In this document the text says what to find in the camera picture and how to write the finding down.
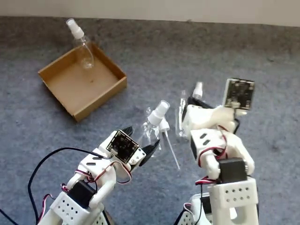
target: red wire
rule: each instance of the red wire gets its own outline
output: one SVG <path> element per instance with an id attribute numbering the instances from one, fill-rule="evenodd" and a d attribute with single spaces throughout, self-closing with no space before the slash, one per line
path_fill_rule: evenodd
<path id="1" fill-rule="evenodd" d="M 225 131 L 228 132 L 228 130 L 227 130 L 225 127 L 223 127 L 223 126 L 221 126 L 221 125 L 218 125 L 218 127 L 222 128 L 223 130 L 225 130 Z"/>
<path id="2" fill-rule="evenodd" d="M 42 202 L 42 211 L 41 213 L 39 214 L 39 217 L 38 217 L 38 222 L 40 222 L 40 220 L 43 218 L 44 214 L 45 214 L 45 211 L 46 211 L 46 200 L 48 197 L 51 197 L 52 199 L 55 199 L 53 198 L 53 196 L 51 194 L 46 194 L 44 197 L 43 197 L 43 202 Z"/>
<path id="3" fill-rule="evenodd" d="M 209 147 L 209 148 L 206 148 L 206 149 L 204 149 L 201 153 L 200 153 L 200 155 L 199 155 L 199 160 L 198 160 L 198 165 L 201 167 L 201 156 L 203 155 L 203 153 L 205 153 L 205 152 L 207 152 L 207 151 L 210 151 L 210 150 L 214 150 L 214 149 L 220 149 L 220 150 L 222 150 L 222 152 L 221 152 L 221 155 L 219 156 L 219 157 L 216 157 L 217 159 L 219 159 L 223 154 L 224 154 L 224 152 L 225 152 L 225 149 L 224 148 L 221 148 L 221 147 Z"/>

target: spray nozzle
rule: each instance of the spray nozzle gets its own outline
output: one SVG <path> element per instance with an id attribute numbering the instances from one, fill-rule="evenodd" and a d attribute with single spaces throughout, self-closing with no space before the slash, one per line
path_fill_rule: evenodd
<path id="1" fill-rule="evenodd" d="M 193 97 L 197 99 L 201 99 L 203 95 L 203 83 L 197 82 L 195 89 L 193 91 Z"/>
<path id="2" fill-rule="evenodd" d="M 73 18 L 68 19 L 66 24 L 70 28 L 75 39 L 81 39 L 84 36 L 83 30 L 77 25 Z"/>
<path id="3" fill-rule="evenodd" d="M 154 125 L 158 126 L 160 122 L 165 117 L 166 112 L 170 108 L 170 104 L 167 101 L 161 100 L 155 110 L 151 112 L 148 116 L 148 121 Z"/>

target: open cardboard box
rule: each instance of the open cardboard box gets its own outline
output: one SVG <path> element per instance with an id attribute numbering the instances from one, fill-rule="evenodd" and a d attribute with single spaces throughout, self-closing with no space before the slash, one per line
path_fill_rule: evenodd
<path id="1" fill-rule="evenodd" d="M 72 49 L 38 73 L 65 109 L 80 121 L 127 86 L 126 75 L 94 43 L 95 65 L 83 69 Z"/>

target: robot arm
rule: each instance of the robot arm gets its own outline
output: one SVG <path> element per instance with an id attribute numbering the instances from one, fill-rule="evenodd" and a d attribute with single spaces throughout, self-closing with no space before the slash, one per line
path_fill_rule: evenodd
<path id="1" fill-rule="evenodd" d="M 102 155 L 98 158 L 87 155 L 80 163 L 74 176 L 50 206 L 49 211 L 39 221 L 39 225 L 108 225 L 103 200 L 112 192 L 117 176 L 131 180 L 131 172 L 145 159 L 156 146 L 140 148 L 130 138 L 128 130 L 118 130 L 95 148 L 93 152 Z M 94 190 L 89 182 L 95 182 Z"/>
<path id="2" fill-rule="evenodd" d="M 222 106 L 212 109 L 188 105 L 185 109 L 182 127 L 190 139 L 196 163 L 209 178 L 196 184 L 210 184 L 205 197 L 195 195 L 191 200 L 190 214 L 196 225 L 258 225 L 256 181 L 248 176 L 255 164 L 241 139 L 233 134 L 235 116 L 246 114 L 253 90 L 252 81 L 228 79 Z"/>

